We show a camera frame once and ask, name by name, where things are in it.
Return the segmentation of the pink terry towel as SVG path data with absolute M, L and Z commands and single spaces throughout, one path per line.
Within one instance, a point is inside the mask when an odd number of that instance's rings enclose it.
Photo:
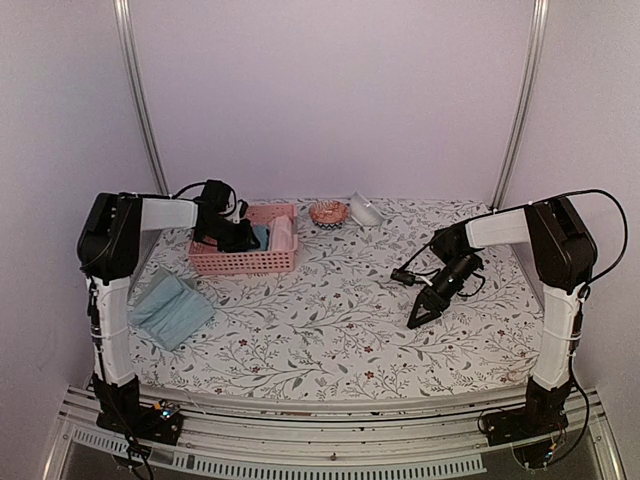
M 268 224 L 268 249 L 275 252 L 294 251 L 296 249 L 296 239 L 293 226 L 293 220 L 286 215 L 274 218 Z

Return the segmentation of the blue patterned towel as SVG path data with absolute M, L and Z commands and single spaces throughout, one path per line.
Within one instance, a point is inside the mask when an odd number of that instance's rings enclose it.
M 253 233 L 258 241 L 255 251 L 268 251 L 270 241 L 270 229 L 267 225 L 254 225 Z

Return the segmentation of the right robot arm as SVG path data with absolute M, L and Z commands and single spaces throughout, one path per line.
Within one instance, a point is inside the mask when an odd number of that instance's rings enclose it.
M 489 213 L 437 230 L 426 247 L 444 267 L 424 282 L 407 327 L 439 318 L 482 268 L 478 252 L 495 245 L 528 244 L 543 283 L 540 353 L 529 388 L 555 392 L 569 386 L 571 358 L 581 338 L 582 305 L 597 259 L 595 242 L 571 201 L 560 196 Z

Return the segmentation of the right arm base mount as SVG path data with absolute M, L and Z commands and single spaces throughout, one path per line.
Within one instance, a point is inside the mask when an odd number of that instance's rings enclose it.
M 498 409 L 479 416 L 479 430 L 490 446 L 518 442 L 551 433 L 568 426 L 565 413 L 567 392 L 528 392 L 522 407 Z

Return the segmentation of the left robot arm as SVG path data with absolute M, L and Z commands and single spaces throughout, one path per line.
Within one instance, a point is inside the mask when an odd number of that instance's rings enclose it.
M 192 199 L 180 193 L 199 187 Z M 220 180 L 196 182 L 175 195 L 100 193 L 81 231 L 77 255 L 89 295 L 87 315 L 97 384 L 116 390 L 137 382 L 130 351 L 127 298 L 139 263 L 141 234 L 192 229 L 235 253 L 258 246 L 246 213 L 249 204 Z

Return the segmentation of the pink plastic basket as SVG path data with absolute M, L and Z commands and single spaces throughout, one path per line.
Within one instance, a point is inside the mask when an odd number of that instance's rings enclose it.
M 295 268 L 295 255 L 298 249 L 297 218 L 295 204 L 252 205 L 246 212 L 246 218 L 253 226 L 269 225 L 274 219 L 286 216 L 291 221 L 289 250 L 252 251 L 240 253 L 222 253 L 216 248 L 192 240 L 187 249 L 188 258 L 200 275 L 236 275 L 266 274 L 289 272 Z

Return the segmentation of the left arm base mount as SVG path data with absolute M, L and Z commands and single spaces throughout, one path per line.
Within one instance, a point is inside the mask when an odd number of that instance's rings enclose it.
M 162 400 L 145 406 L 140 403 L 140 384 L 136 376 L 115 385 L 92 375 L 92 385 L 100 403 L 96 425 L 136 440 L 149 440 L 175 446 L 184 423 L 177 407 Z

